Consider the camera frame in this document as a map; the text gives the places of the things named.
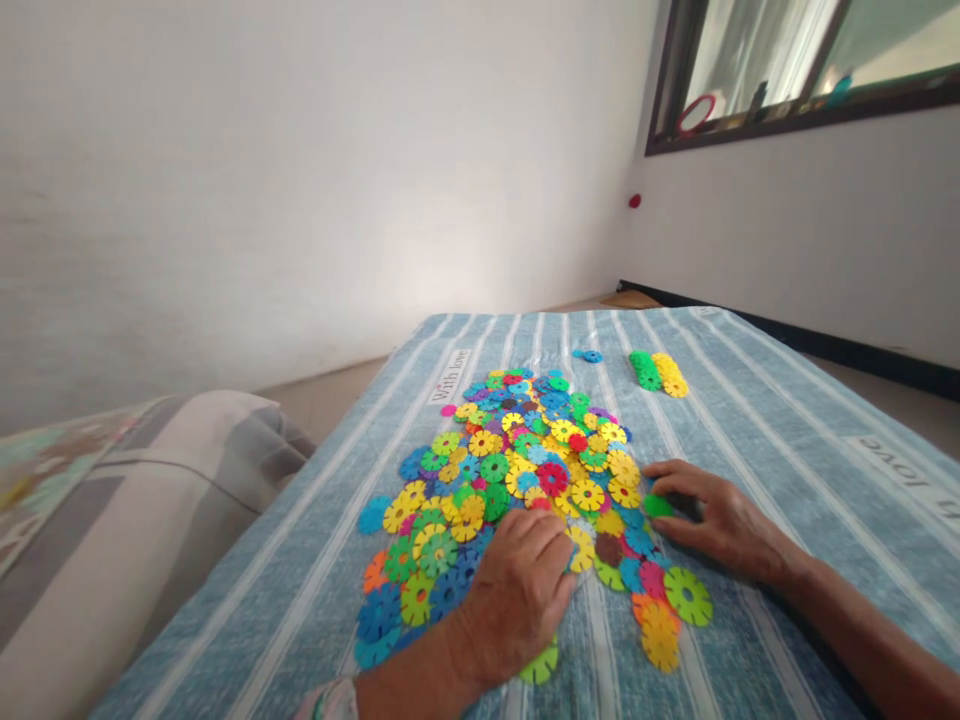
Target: tiled floor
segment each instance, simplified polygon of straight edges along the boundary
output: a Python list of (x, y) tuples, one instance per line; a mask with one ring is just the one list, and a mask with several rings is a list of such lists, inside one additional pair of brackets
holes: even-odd
[[(602, 308), (605, 306), (588, 301), (554, 310), (574, 312)], [(960, 403), (826, 360), (810, 359), (868, 402), (960, 460)], [(283, 411), (320, 443), (363, 394), (385, 360), (371, 360), (346, 370), (266, 390), (260, 395), (279, 402)]]

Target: hand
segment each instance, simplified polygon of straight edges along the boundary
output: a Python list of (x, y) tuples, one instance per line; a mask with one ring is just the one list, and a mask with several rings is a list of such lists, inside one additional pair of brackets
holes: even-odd
[(809, 560), (729, 480), (683, 460), (648, 465), (643, 474), (658, 478), (653, 485), (655, 495), (680, 493), (706, 504), (699, 524), (679, 517), (652, 521), (657, 532), (674, 542), (699, 550), (750, 580), (777, 588), (795, 578)]
[(462, 672), (490, 689), (514, 677), (550, 643), (576, 576), (574, 545), (546, 510), (512, 510), (487, 548), (473, 586), (451, 615), (462, 640)]

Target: wall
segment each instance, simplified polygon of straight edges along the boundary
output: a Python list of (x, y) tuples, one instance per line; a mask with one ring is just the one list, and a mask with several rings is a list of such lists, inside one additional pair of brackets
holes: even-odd
[(953, 106), (651, 158), (641, 144), (621, 275), (960, 368), (958, 128)]
[(0, 7), (0, 433), (617, 277), (653, 3)]

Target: mattress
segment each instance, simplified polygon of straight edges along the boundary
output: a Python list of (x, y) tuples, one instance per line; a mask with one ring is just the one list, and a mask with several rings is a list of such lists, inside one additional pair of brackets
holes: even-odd
[[(595, 350), (597, 364), (573, 356)], [(685, 398), (643, 390), (633, 350), (673, 357)], [(363, 570), (385, 545), (357, 519), (448, 429), (440, 409), (490, 370), (557, 368), (632, 431), (640, 464), (681, 457), (738, 484), (914, 639), (960, 669), (960, 467), (790, 349), (717, 308), (436, 315), (372, 386), (96, 718), (285, 717), (356, 672)], [(585, 574), (540, 686), (513, 680), (471, 717), (849, 718), (868, 712), (822, 643), (764, 590), (665, 547), (709, 589), (714, 619), (664, 675), (628, 595)]]

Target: stack of toy pieces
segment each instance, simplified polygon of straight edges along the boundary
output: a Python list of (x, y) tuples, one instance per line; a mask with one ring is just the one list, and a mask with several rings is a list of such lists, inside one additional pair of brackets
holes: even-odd
[[(411, 452), (400, 466), (403, 490), (373, 498), (361, 513), (360, 532), (382, 528), (397, 539), (364, 575), (360, 667), (407, 647), (456, 608), (497, 523), (510, 508), (526, 507), (567, 523), (571, 572), (595, 568), (611, 590), (632, 593), (647, 657), (663, 672), (675, 670), (680, 621), (707, 625), (713, 606), (703, 584), (673, 567), (652, 535), (647, 516), (672, 509), (642, 497), (640, 470), (627, 452), (630, 431), (589, 396), (571, 393), (558, 370), (539, 378), (527, 368), (494, 371), (464, 399), (443, 410), (462, 429)], [(554, 641), (520, 677), (546, 681), (558, 657)]]
[(630, 364), (637, 374), (637, 382), (644, 390), (656, 392), (663, 388), (671, 397), (685, 397), (690, 390), (680, 368), (666, 353), (651, 355), (634, 350), (630, 353)]

